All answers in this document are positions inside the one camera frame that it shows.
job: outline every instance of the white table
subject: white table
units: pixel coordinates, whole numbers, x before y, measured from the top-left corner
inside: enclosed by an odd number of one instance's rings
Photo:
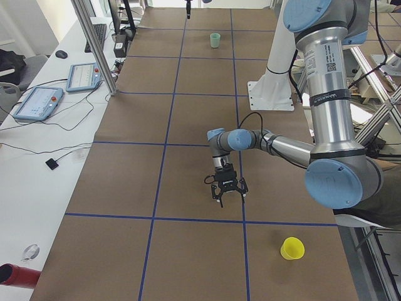
[[[93,22],[109,25],[111,18],[94,18]],[[86,39],[80,24],[76,22],[56,49],[66,51],[67,59],[57,58],[53,53],[32,85],[67,78],[72,64],[95,62],[92,53],[84,53],[85,43]],[[108,29],[103,50],[110,67],[116,60],[113,45],[112,35]],[[65,88],[66,82],[51,85]],[[88,93],[65,93],[55,113],[79,102]],[[0,143],[42,152],[92,142],[107,106],[105,100],[107,95],[107,87],[103,84],[89,96],[88,99],[93,104],[94,110],[75,130],[67,132],[56,125],[30,124],[17,129],[0,131]],[[91,106],[84,101],[45,121],[71,128],[85,116],[89,109]],[[0,129],[15,125],[17,124],[9,116]],[[0,148],[2,194],[0,264],[13,263],[36,270],[43,268],[84,165],[88,149],[73,152],[62,158],[59,161],[60,166],[54,171],[48,168],[45,161],[51,157],[57,159],[71,150],[34,155],[5,145]],[[32,244],[40,247],[38,257],[31,261],[21,261],[24,249]],[[29,300],[32,292],[33,290],[30,289],[0,285],[0,300]]]

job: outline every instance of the label on robot arm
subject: label on robot arm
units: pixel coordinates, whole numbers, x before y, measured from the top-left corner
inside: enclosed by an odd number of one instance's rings
[[[308,78],[342,72],[340,51],[337,43],[318,45],[305,54],[305,66]]]

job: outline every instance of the computer mouse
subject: computer mouse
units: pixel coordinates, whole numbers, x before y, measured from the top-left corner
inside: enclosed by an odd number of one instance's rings
[[[58,58],[67,58],[68,54],[67,54],[67,52],[65,52],[63,50],[57,50],[56,51],[56,56]]]

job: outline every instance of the red object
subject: red object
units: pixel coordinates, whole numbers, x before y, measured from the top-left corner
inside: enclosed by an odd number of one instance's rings
[[[6,263],[0,267],[0,284],[12,287],[35,288],[40,271]]]

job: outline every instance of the small black square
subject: small black square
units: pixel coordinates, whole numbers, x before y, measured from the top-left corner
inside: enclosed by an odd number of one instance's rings
[[[46,165],[47,165],[51,170],[53,170],[53,169],[55,169],[56,167],[58,167],[57,162],[56,162],[53,158],[50,158],[49,160],[47,160],[47,161],[46,161]]]

